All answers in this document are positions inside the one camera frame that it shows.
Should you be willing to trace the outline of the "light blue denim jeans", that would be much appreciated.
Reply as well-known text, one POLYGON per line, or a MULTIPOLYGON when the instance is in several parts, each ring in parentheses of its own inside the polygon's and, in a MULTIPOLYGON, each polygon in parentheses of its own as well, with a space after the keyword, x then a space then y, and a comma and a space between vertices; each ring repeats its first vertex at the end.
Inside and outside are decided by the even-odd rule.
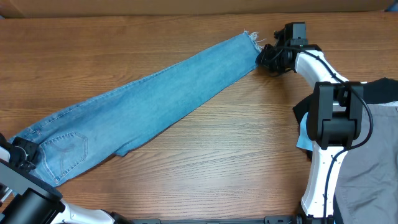
POLYGON ((254 70, 259 52, 257 34, 243 32, 32 124, 19 133, 39 146, 32 175, 57 187, 126 155, 254 70))

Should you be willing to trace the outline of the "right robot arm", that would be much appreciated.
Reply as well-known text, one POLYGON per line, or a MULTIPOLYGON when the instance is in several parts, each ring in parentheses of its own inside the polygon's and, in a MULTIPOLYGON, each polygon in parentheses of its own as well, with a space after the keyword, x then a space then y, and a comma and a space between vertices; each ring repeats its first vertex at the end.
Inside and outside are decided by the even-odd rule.
POLYGON ((373 116, 363 98, 363 84, 350 82, 310 45, 304 22, 291 22, 274 33, 256 62, 278 75, 294 71, 313 87, 306 130, 312 141, 312 163, 307 188, 293 216, 271 216, 266 223, 333 223, 333 197, 342 162, 361 132, 362 113, 369 125, 373 116))

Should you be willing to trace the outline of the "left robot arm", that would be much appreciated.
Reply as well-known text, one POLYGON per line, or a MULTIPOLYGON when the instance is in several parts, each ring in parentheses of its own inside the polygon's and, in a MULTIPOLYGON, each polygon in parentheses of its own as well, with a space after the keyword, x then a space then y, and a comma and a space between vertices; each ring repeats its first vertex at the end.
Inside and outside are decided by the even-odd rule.
POLYGON ((1 136, 1 203, 10 194, 16 195, 1 213, 1 223, 132 223, 115 212, 89 210, 66 203, 57 189, 29 174, 38 162, 38 144, 20 137, 9 143, 1 136))

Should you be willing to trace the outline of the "light blue garment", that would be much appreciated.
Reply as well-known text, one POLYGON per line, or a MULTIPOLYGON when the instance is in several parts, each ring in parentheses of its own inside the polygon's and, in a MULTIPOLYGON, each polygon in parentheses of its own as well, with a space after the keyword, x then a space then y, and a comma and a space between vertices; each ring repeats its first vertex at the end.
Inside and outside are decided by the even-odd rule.
POLYGON ((312 152, 313 143, 307 134, 307 116, 308 113, 305 113, 299 124, 299 137, 296 146, 300 149, 312 152))

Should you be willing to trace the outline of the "cardboard panel behind table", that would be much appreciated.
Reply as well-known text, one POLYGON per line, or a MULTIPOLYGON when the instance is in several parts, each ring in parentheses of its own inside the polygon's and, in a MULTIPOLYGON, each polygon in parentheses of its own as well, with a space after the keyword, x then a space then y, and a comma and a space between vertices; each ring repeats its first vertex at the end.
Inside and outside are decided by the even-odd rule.
POLYGON ((380 11, 393 0, 1 0, 10 18, 380 11))

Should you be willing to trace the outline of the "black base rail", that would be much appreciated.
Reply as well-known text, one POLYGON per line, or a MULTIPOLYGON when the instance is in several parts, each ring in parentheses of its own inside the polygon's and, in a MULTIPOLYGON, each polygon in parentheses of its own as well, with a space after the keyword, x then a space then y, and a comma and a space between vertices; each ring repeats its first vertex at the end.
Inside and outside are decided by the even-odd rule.
POLYGON ((296 216, 266 216, 264 218, 237 218, 237 219, 204 219, 204 220, 161 220, 151 219, 133 219, 111 212, 114 223, 125 224, 302 224, 302 219, 296 216))

